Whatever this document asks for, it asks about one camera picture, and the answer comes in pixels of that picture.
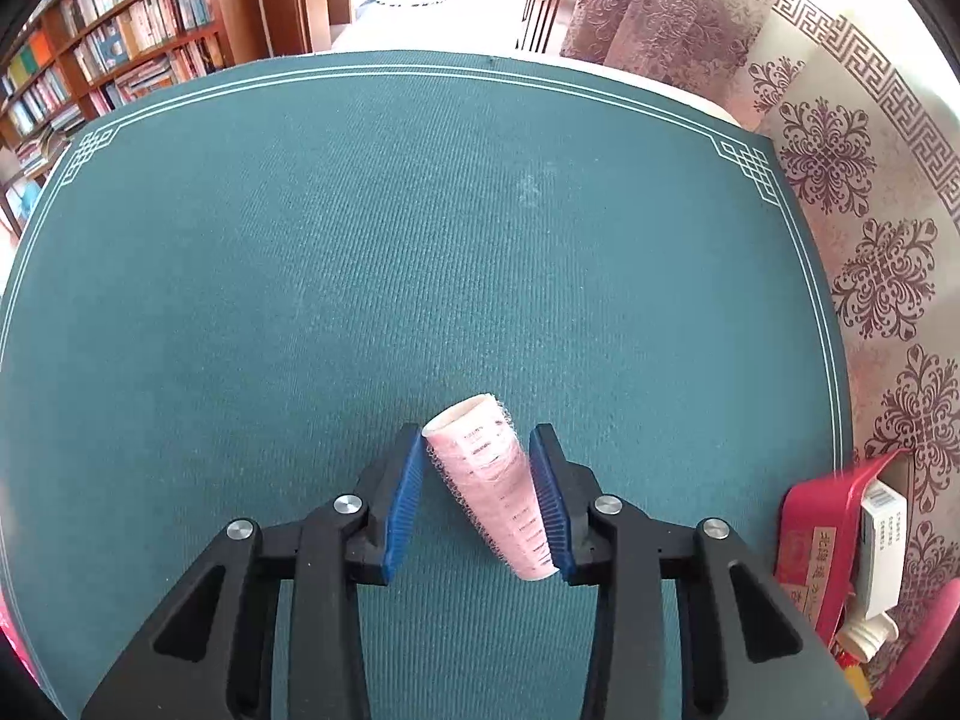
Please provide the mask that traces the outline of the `pink hair roller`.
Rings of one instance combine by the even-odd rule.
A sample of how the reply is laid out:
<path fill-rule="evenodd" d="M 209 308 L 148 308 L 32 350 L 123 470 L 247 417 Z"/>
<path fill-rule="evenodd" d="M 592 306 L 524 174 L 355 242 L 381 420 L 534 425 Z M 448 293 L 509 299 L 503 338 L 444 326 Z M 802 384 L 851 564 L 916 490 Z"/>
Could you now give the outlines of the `pink hair roller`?
<path fill-rule="evenodd" d="M 492 394 L 473 395 L 423 426 L 428 454 L 493 554 L 526 582 L 555 574 L 530 461 Z"/>

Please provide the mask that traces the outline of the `white long tube box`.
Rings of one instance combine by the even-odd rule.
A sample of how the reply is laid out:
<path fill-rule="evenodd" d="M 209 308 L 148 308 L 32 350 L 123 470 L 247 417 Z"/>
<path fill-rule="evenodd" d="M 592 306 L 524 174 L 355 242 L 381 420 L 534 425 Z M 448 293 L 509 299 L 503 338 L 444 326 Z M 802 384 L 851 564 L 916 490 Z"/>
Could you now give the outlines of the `white long tube box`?
<path fill-rule="evenodd" d="M 907 554 L 907 498 L 880 479 L 861 500 L 856 598 L 866 619 L 895 608 Z"/>

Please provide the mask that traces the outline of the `white blue tube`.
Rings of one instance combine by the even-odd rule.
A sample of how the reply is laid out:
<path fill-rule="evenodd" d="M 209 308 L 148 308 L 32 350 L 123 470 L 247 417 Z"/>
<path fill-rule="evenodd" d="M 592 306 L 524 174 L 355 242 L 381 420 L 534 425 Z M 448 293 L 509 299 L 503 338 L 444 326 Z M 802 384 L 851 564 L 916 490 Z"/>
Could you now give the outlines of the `white blue tube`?
<path fill-rule="evenodd" d="M 887 613 L 873 617 L 850 613 L 836 634 L 836 642 L 857 663 L 869 663 L 880 649 L 900 637 L 900 628 Z"/>

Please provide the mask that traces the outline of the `pink foam curler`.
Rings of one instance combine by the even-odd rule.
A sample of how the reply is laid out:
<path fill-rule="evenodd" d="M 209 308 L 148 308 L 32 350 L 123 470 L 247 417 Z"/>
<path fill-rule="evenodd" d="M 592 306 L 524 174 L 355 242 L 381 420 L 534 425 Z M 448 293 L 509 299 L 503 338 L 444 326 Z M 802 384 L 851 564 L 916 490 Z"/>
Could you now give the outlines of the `pink foam curler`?
<path fill-rule="evenodd" d="M 926 619 L 867 707 L 871 718 L 958 720 L 958 580 L 940 590 Z"/>

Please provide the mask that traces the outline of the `red cardboard storage box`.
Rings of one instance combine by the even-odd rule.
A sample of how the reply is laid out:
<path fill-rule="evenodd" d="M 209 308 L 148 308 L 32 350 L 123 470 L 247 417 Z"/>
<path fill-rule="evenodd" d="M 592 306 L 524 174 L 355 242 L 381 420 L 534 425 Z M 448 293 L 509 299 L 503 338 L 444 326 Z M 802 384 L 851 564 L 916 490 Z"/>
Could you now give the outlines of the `red cardboard storage box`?
<path fill-rule="evenodd" d="M 779 507 L 776 580 L 827 647 L 853 591 L 861 504 L 874 481 L 909 496 L 913 452 L 892 450 L 846 472 L 794 484 Z"/>

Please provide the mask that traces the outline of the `patterned beige curtain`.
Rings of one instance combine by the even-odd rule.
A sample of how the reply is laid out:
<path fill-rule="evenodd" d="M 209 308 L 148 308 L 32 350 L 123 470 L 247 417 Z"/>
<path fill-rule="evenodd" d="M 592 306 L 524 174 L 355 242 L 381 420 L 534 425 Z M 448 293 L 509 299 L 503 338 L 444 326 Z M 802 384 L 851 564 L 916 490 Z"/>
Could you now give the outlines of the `patterned beige curtain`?
<path fill-rule="evenodd" d="M 770 138 L 827 271 L 859 458 L 913 456 L 898 616 L 958 572 L 958 86 L 907 0 L 576 0 L 563 54 Z"/>

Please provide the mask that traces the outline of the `wooden bookshelf with books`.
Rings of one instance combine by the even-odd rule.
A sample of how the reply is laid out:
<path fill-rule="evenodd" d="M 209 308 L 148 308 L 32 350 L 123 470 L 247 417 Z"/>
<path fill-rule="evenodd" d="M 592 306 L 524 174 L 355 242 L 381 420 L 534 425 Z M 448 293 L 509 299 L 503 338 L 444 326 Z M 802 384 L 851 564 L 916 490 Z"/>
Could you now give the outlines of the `wooden bookshelf with books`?
<path fill-rule="evenodd" d="M 89 122 L 235 63 L 220 0 L 41 0 L 2 55 L 2 229 Z"/>

